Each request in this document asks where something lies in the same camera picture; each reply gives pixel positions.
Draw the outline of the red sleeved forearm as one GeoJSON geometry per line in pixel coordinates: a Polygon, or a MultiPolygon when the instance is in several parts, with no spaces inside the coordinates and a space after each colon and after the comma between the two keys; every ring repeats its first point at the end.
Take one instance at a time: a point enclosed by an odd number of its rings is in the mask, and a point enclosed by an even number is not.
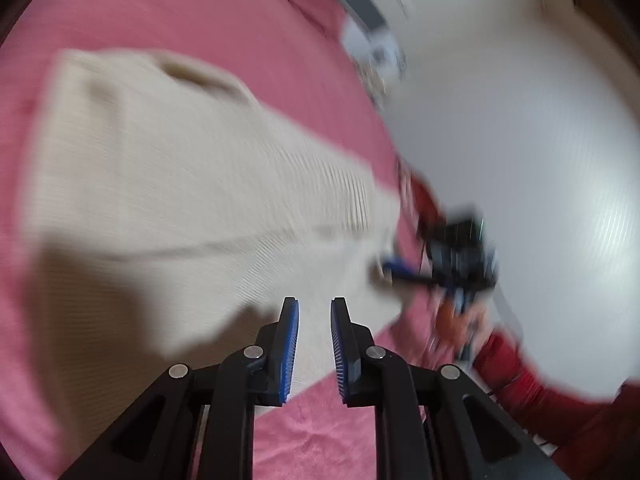
{"type": "Polygon", "coordinates": [[[434,331],[446,349],[472,344],[472,367],[498,404],[529,434],[554,446],[552,460],[572,479],[639,477],[639,381],[623,382],[612,399],[593,400],[545,382],[515,338],[492,326],[484,304],[463,314],[437,295],[434,331]]]}

